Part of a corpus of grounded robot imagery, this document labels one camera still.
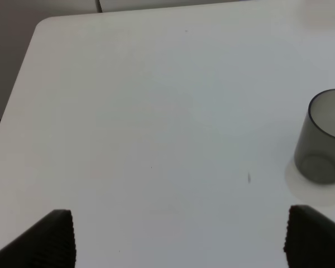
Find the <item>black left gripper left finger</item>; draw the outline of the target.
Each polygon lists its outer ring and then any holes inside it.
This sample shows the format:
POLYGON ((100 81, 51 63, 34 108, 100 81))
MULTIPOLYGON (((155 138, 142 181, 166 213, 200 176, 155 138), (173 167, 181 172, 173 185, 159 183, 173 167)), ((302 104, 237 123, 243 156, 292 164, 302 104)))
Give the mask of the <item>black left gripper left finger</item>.
POLYGON ((0 267, 75 267, 70 210, 54 209, 0 250, 0 267))

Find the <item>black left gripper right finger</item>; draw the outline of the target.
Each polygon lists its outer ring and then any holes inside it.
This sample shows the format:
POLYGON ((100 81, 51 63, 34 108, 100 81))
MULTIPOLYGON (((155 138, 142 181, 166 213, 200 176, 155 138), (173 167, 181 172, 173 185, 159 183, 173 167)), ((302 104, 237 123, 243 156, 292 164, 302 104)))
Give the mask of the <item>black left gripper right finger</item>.
POLYGON ((284 252, 289 267, 335 267, 335 222, 308 205, 292 205, 284 252))

